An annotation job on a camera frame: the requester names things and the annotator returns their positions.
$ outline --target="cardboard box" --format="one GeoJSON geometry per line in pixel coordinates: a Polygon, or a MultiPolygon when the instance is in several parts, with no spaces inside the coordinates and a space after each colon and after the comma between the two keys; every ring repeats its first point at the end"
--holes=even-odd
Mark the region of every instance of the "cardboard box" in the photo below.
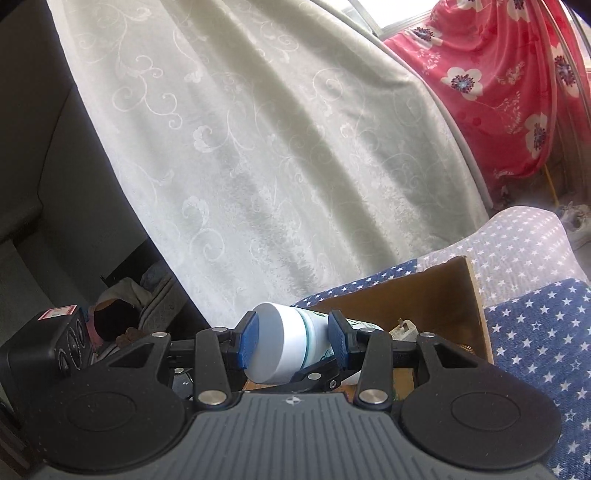
{"type": "MultiPolygon", "coordinates": [[[[310,310],[340,310],[348,319],[374,323],[386,332],[396,327],[399,318],[408,319],[419,332],[433,332],[458,345],[471,346],[476,355],[494,363],[478,287],[466,257],[325,299],[310,310]]],[[[414,389],[412,370],[395,370],[394,382],[399,398],[405,398],[414,389]]],[[[249,381],[245,390],[261,387],[249,381]]],[[[351,385],[337,391],[344,391],[352,400],[355,388],[351,385]]]]}

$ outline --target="white curtain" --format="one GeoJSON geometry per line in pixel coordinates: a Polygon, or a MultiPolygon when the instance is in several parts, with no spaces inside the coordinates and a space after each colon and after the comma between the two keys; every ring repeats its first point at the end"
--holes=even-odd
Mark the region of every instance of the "white curtain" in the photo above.
{"type": "Polygon", "coordinates": [[[49,5],[126,197],[212,325],[488,219],[422,81],[309,0],[49,5]]]}

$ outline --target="red sticker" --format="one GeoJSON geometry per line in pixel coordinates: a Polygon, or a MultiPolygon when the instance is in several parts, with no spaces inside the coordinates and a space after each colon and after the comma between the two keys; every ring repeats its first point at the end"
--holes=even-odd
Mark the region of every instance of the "red sticker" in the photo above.
{"type": "Polygon", "coordinates": [[[72,315],[78,305],[69,305],[67,307],[59,307],[57,309],[49,309],[43,315],[41,315],[37,321],[50,319],[52,317],[61,317],[62,315],[72,315]]]}

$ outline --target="pink floral curtain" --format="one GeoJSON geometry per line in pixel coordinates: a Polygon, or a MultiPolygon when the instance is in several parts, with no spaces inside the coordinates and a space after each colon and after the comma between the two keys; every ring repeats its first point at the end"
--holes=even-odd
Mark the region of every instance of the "pink floral curtain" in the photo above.
{"type": "Polygon", "coordinates": [[[445,103],[496,200],[508,177],[532,175],[548,159],[560,111],[588,140],[576,37],[558,0],[545,0],[563,46],[540,1],[440,0],[424,25],[385,41],[445,103]]]}

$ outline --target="blue gripper pad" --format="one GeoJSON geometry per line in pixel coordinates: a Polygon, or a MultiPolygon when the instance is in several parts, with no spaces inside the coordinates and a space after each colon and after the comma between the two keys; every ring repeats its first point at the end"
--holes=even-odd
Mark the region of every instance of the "blue gripper pad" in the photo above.
{"type": "Polygon", "coordinates": [[[248,368],[251,361],[252,354],[256,349],[259,335],[259,319],[258,313],[254,313],[248,325],[244,327],[242,336],[240,338],[240,350],[238,350],[238,367],[242,369],[248,368]]]}
{"type": "Polygon", "coordinates": [[[347,368],[349,363],[347,339],[332,312],[329,313],[328,333],[330,346],[335,353],[336,362],[339,364],[339,368],[347,368]]]}

